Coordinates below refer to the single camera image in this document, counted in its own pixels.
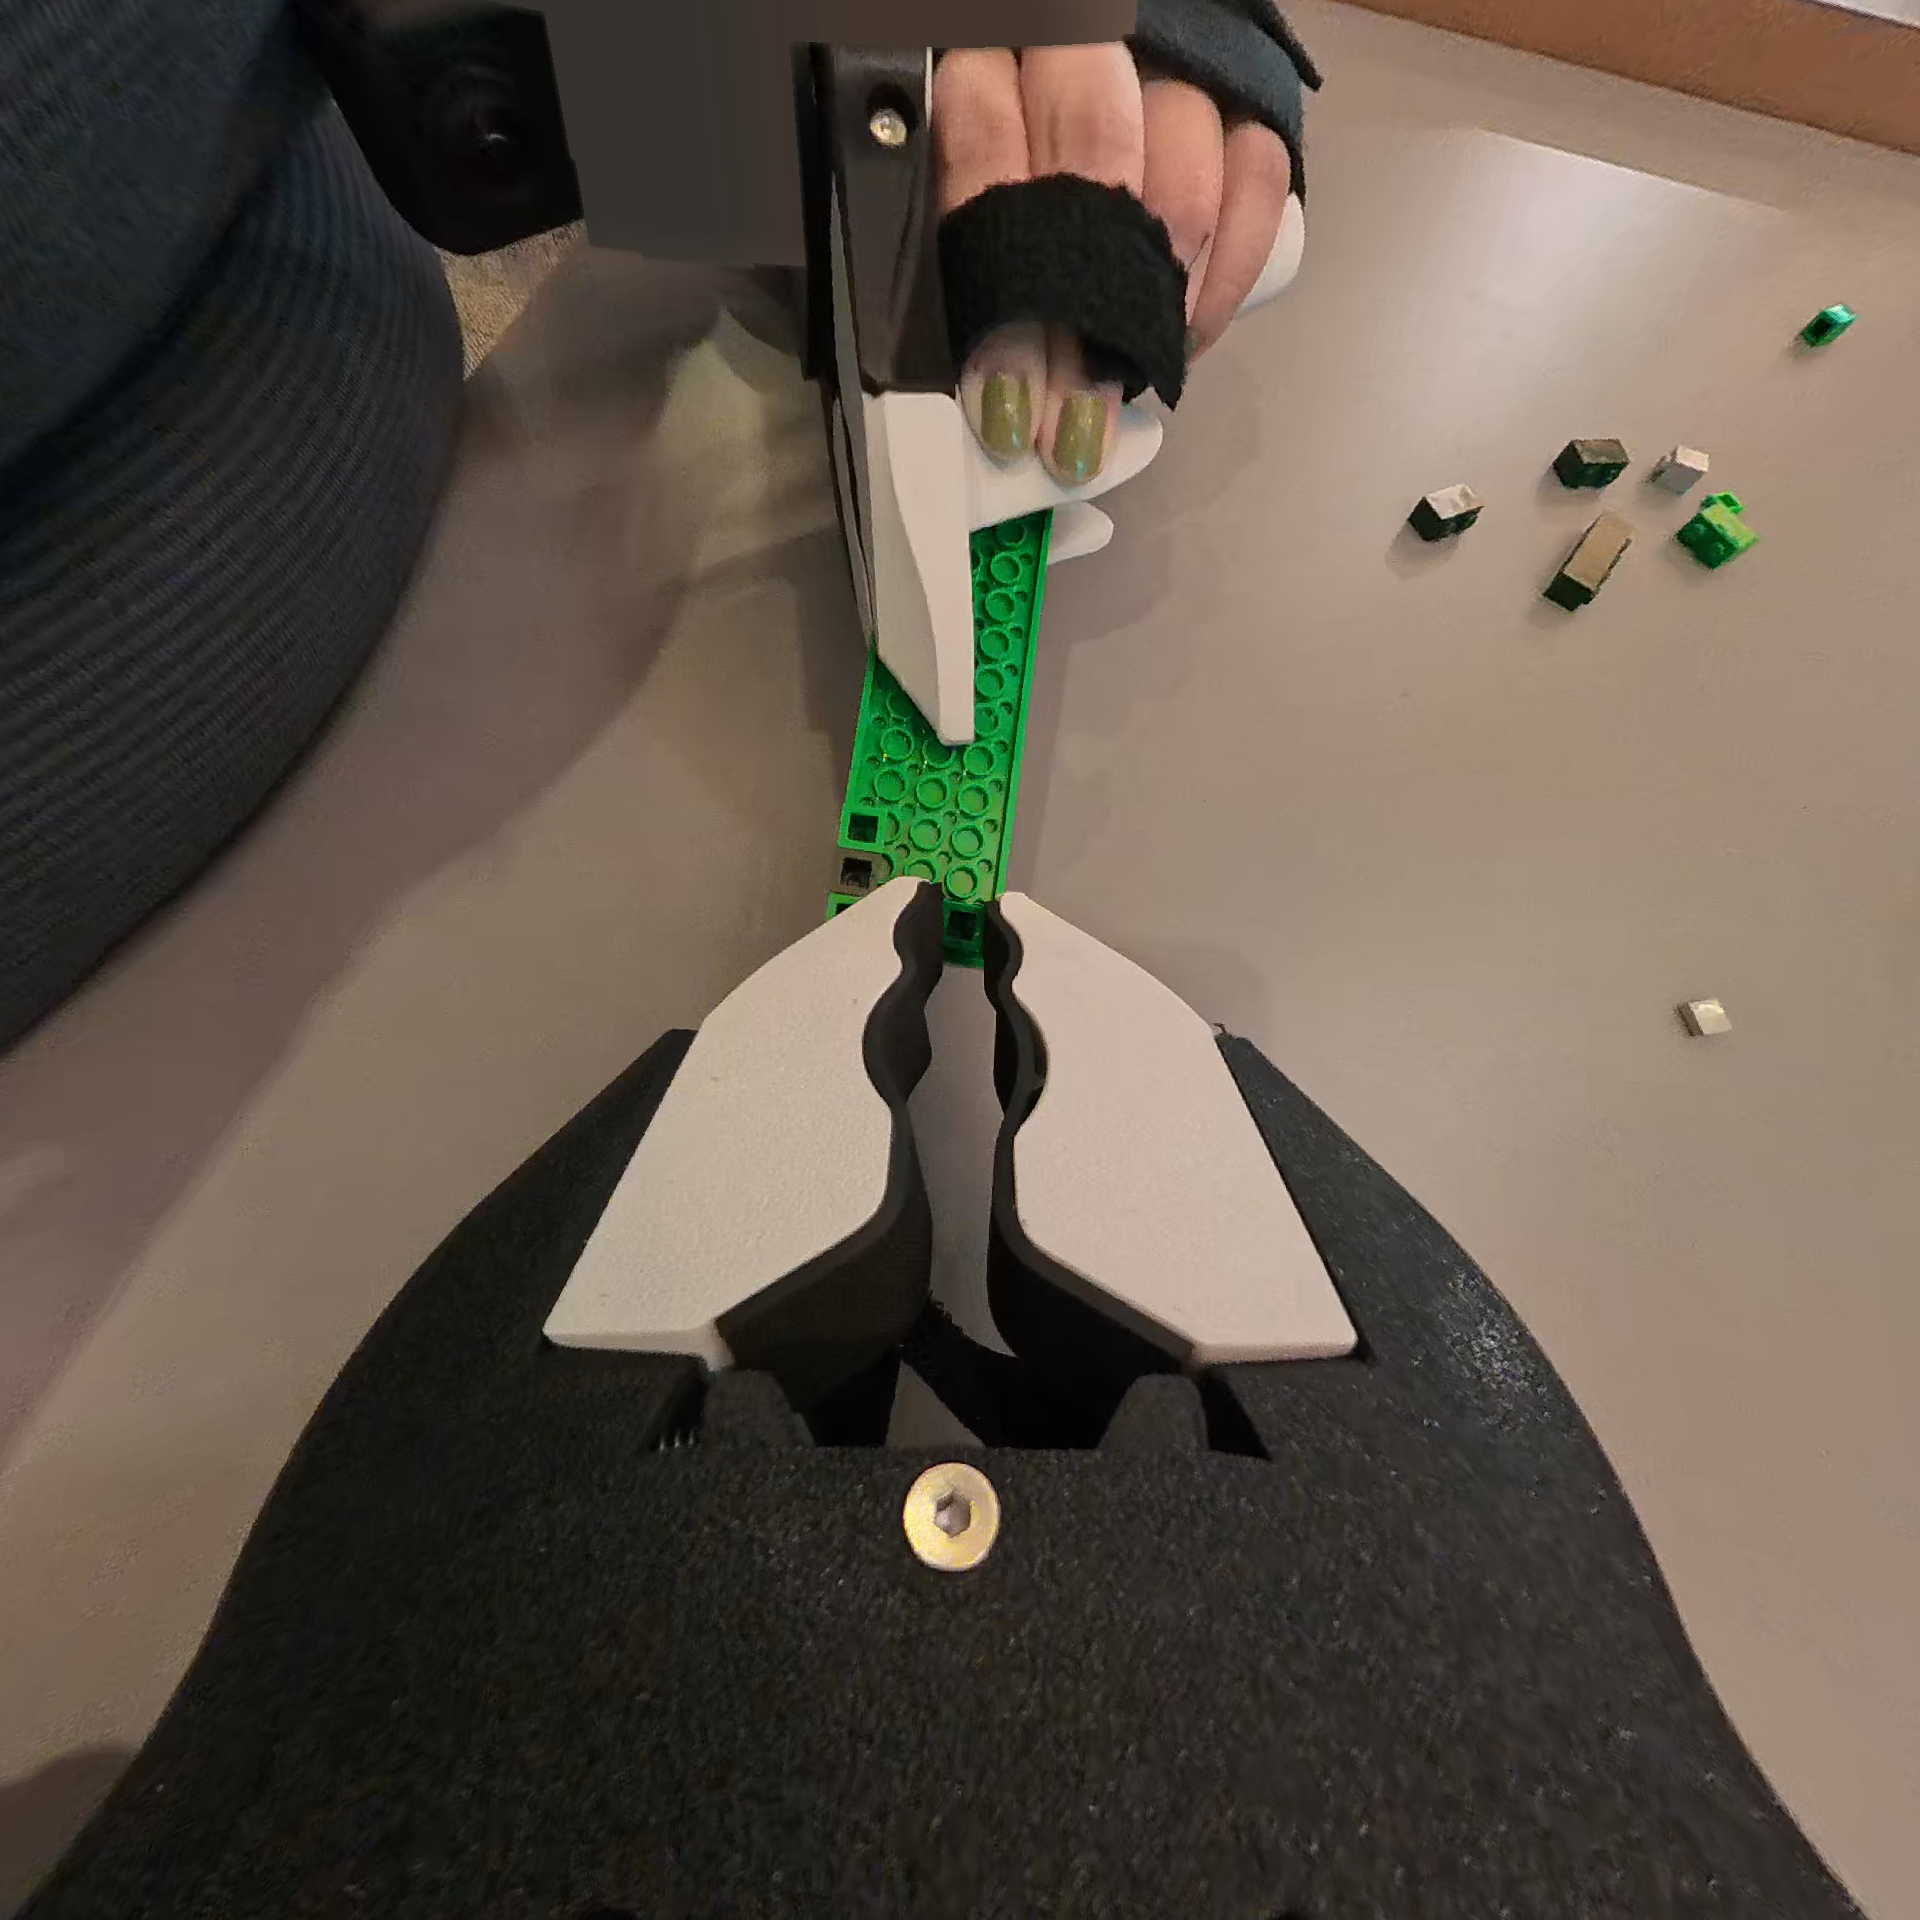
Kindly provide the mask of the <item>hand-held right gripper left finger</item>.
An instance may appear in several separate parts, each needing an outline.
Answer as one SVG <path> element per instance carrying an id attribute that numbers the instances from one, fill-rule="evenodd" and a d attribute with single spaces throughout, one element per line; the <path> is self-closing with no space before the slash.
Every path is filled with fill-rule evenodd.
<path id="1" fill-rule="evenodd" d="M 692 1033 L 544 1337 L 846 1397 L 928 1302 L 909 1097 L 943 896 L 887 879 L 766 959 Z"/>

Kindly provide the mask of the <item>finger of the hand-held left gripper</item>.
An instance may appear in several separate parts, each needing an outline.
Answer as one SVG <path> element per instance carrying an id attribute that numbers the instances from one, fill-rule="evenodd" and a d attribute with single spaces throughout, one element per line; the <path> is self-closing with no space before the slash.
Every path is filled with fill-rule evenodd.
<path id="1" fill-rule="evenodd" d="M 969 542 L 990 461 L 947 392 L 868 397 L 868 567 L 877 657 L 947 745 L 976 736 Z"/>
<path id="2" fill-rule="evenodd" d="M 836 510 L 839 533 L 848 552 L 848 576 L 852 583 L 854 612 L 863 638 L 877 636 L 877 615 L 873 605 L 873 477 L 868 459 L 868 430 L 863 397 L 854 392 L 844 397 L 836 375 L 822 375 L 822 423 L 827 437 L 830 469 L 831 469 L 831 500 Z"/>

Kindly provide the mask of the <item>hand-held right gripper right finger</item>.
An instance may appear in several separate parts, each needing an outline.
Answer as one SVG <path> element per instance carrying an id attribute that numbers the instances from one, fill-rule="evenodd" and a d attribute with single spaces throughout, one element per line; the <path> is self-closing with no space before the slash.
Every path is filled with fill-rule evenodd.
<path id="1" fill-rule="evenodd" d="M 1054 1368 L 1351 1356 L 1352 1319 L 1212 1021 L 1019 891 L 987 911 L 982 976 L 1003 1344 Z"/>

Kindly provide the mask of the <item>long green building plate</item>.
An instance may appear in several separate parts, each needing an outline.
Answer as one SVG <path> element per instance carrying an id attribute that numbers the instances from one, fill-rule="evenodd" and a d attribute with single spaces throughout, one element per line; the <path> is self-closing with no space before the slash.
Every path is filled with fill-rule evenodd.
<path id="1" fill-rule="evenodd" d="M 887 808 L 894 878 L 987 905 L 1006 889 L 1021 790 L 1027 703 L 1036 675 L 1054 512 L 972 534 L 976 736 L 941 742 L 868 651 L 848 805 Z"/>

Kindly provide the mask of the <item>person's left hand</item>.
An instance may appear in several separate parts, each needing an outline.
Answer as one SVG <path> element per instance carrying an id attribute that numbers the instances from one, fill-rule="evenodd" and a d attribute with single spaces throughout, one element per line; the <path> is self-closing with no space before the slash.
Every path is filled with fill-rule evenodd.
<path id="1" fill-rule="evenodd" d="M 1150 3 L 1125 38 L 950 47 L 932 67 L 957 397 L 1000 469 L 1084 489 L 1119 406 L 1286 278 L 1321 75 L 1278 5 Z"/>

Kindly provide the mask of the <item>long dark green brick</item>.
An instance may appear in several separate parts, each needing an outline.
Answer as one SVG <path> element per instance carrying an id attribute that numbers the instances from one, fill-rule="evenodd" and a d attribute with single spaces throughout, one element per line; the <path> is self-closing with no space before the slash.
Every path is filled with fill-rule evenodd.
<path id="1" fill-rule="evenodd" d="M 1587 608 L 1615 571 L 1636 537 L 1615 512 L 1597 515 L 1551 574 L 1543 599 L 1561 611 Z"/>

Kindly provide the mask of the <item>person's dark ribbed clothing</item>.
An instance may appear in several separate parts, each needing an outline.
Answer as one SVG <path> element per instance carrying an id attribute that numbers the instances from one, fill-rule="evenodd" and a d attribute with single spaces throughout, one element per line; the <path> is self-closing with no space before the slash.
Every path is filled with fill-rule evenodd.
<path id="1" fill-rule="evenodd" d="M 1 14 L 12 1046 L 356 684 L 435 527 L 463 337 L 293 5 Z"/>

